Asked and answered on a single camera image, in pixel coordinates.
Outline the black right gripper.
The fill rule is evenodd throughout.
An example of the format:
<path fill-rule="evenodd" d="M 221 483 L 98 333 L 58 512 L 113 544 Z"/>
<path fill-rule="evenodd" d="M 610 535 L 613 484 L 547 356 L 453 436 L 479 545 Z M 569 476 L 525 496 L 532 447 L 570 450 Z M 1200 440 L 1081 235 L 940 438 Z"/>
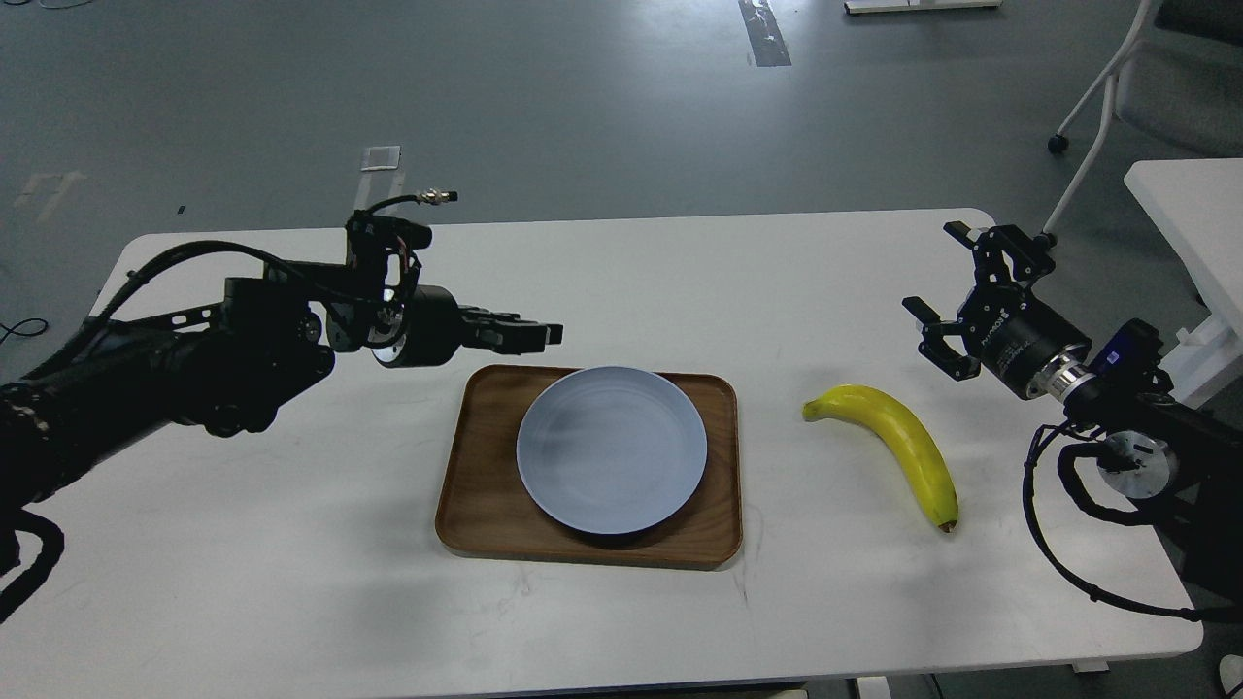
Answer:
<path fill-rule="evenodd" d="M 919 296 L 902 299 L 921 340 L 919 354 L 953 381 L 971 381 L 981 366 L 1022 400 L 1047 393 L 1039 376 L 1054 358 L 1084 361 L 1091 340 L 1034 296 L 1033 287 L 1057 269 L 1047 236 L 1007 224 L 971 228 L 947 221 L 943 230 L 971 252 L 973 286 L 955 321 L 945 321 Z M 963 338 L 967 353 L 948 338 Z"/>

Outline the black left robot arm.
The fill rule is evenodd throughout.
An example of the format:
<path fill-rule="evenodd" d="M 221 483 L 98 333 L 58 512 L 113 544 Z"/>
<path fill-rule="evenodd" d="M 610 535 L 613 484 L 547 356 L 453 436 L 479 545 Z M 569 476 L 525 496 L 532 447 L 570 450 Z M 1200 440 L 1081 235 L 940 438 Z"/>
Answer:
<path fill-rule="evenodd" d="M 559 345 L 561 323 L 457 303 L 421 284 L 416 252 L 433 230 L 387 208 L 346 221 L 346 260 L 287 260 L 240 243 L 174 245 L 126 282 L 48 361 L 2 386 L 2 616 L 44 585 L 65 535 L 29 506 L 170 423 L 230 438 L 260 433 L 280 407 L 324 381 L 337 354 L 370 350 L 387 368 L 447 363 L 457 350 L 497 354 Z M 257 257 L 257 279 L 227 279 L 218 303 L 119 321 L 145 284 L 195 257 Z"/>

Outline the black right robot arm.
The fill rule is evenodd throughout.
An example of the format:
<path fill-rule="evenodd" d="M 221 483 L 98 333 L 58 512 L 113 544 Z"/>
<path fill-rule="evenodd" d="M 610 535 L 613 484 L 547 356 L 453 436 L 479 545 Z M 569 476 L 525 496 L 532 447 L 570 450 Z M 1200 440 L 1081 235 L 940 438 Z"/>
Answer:
<path fill-rule="evenodd" d="M 1068 438 L 1057 471 L 1080 512 L 1126 527 L 1167 527 L 1185 552 L 1195 552 L 1226 535 L 1226 519 L 1199 520 L 1180 494 L 1241 483 L 1241 433 L 1173 398 L 1150 323 L 1124 323 L 1091 354 L 1091 341 L 1034 294 L 1054 271 L 1045 236 L 965 221 L 943 229 L 971 252 L 975 284 L 950 321 L 919 296 L 902 301 L 919 323 L 919 353 L 953 381 L 987 371 L 1022 400 L 1049 396 L 1062 405 L 1062 424 L 1039 427 L 1023 461 L 1023 517 L 1037 549 L 1093 602 L 1134 614 L 1238 623 L 1239 595 L 1226 607 L 1160 607 L 1106 591 L 1062 565 L 1037 516 L 1035 471 L 1052 442 Z"/>

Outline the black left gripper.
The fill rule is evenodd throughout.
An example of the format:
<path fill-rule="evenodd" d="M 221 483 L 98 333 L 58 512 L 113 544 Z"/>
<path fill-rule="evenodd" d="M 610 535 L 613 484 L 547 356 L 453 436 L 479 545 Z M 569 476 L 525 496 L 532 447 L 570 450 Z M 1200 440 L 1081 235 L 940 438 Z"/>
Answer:
<path fill-rule="evenodd" d="M 546 345 L 561 345 L 563 323 L 543 323 L 520 313 L 457 303 L 436 284 L 418 284 L 403 310 L 404 330 L 394 345 L 370 350 L 387 368 L 441 366 L 452 359 L 467 335 L 476 350 L 497 354 L 538 353 Z"/>

